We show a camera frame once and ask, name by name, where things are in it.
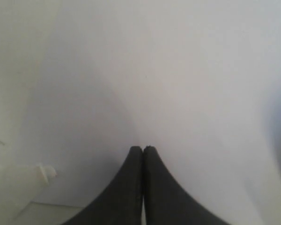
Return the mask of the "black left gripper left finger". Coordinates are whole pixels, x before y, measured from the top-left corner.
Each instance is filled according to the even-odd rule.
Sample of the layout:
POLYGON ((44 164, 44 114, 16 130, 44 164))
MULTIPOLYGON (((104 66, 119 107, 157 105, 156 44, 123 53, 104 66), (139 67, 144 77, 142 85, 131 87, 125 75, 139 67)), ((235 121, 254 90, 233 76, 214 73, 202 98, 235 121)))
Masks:
POLYGON ((130 148, 116 176, 86 208, 65 225, 140 225, 142 214, 142 156, 139 146, 130 148))

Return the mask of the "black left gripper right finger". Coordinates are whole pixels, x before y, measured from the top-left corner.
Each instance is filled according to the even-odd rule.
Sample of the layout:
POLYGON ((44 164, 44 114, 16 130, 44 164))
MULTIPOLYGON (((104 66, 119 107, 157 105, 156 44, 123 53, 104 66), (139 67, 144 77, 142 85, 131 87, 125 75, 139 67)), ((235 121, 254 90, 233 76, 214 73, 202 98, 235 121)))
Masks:
POLYGON ((147 146, 143 151, 143 185, 148 225, 227 224, 179 185, 153 146, 147 146))

